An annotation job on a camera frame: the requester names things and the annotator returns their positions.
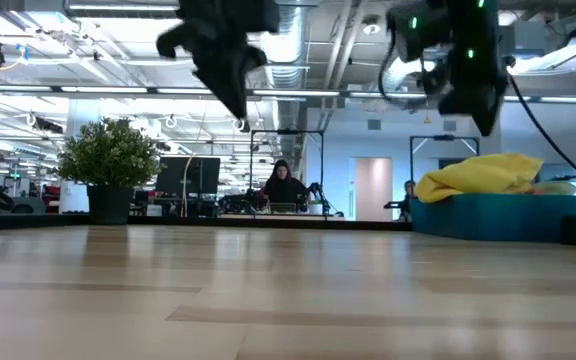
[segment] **yellow fabric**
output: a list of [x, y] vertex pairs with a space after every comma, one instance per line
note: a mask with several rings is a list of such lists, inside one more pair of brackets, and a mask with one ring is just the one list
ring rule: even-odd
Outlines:
[[432, 203], [464, 193], [525, 193], [542, 164], [542, 159], [520, 154], [477, 156], [427, 173], [415, 194], [419, 201]]

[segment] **black plant pot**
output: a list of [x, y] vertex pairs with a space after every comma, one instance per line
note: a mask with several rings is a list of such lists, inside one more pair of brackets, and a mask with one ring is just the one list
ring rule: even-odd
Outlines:
[[90, 223], [93, 225], [126, 225], [132, 196], [132, 188], [88, 186]]

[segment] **silver duct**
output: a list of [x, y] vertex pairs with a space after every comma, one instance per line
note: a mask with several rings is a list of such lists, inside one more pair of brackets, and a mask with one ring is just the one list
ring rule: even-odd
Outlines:
[[[262, 47], [270, 62], [297, 63], [302, 59], [304, 33], [306, 25], [306, 9], [303, 7], [282, 6], [280, 8], [281, 21], [277, 35], [264, 36]], [[268, 67], [266, 76], [268, 84], [277, 89], [298, 89], [304, 85], [303, 68], [295, 67]], [[306, 119], [299, 116], [300, 102], [278, 101], [278, 128], [279, 129], [305, 129]], [[279, 145], [282, 154], [288, 158], [297, 158], [301, 154], [295, 147], [295, 141], [303, 144], [303, 137], [281, 136]]]

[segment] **black hoodie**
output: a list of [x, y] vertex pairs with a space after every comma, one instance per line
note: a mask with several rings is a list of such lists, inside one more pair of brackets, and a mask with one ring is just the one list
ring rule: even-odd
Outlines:
[[[284, 180], [277, 177], [277, 169], [283, 166], [288, 170], [288, 175]], [[266, 182], [264, 193], [268, 196], [271, 204], [295, 204], [298, 195], [307, 195], [308, 189], [301, 181], [292, 177], [290, 167], [285, 160], [279, 160], [275, 163], [270, 179]]]

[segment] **white door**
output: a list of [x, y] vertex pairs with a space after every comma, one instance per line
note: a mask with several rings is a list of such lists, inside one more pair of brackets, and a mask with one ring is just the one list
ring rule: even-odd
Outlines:
[[357, 221], [392, 221], [392, 160], [356, 158], [354, 196]]

